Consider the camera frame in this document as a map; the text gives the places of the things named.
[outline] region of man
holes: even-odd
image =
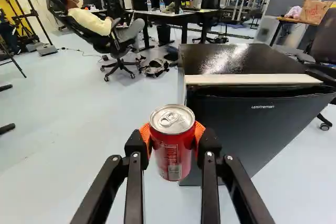
[[[107,17],[105,20],[101,20],[95,14],[90,13],[88,10],[81,9],[83,0],[61,0],[65,4],[68,10],[68,16],[75,19],[81,26],[94,31],[101,36],[107,36],[111,33],[111,25],[113,19]],[[129,39],[135,39],[134,47],[136,52],[139,52],[138,33],[143,29],[145,22],[138,18],[129,28],[120,29],[116,31],[117,38],[120,42],[124,42]]]
[[[12,26],[5,17],[4,11],[0,8],[0,35],[6,42],[6,45],[12,50],[12,52],[18,55],[21,52],[17,43],[17,38],[12,34],[14,26]]]

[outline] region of upstreman logo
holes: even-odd
[[[251,109],[273,109],[274,105],[252,106]]]

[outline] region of pull tab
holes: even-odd
[[[163,127],[170,127],[178,118],[178,114],[168,111],[160,117],[160,124]]]

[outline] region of fridge top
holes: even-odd
[[[288,85],[321,84],[322,81],[301,73],[273,74],[193,74],[185,75],[186,85]]]
[[[307,69],[265,44],[181,44],[179,57],[185,75],[304,74]]]

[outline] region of yellow shirt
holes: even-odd
[[[71,8],[68,10],[68,16],[73,17],[79,25],[101,36],[107,36],[111,33],[112,21],[110,19],[101,20],[88,10]]]

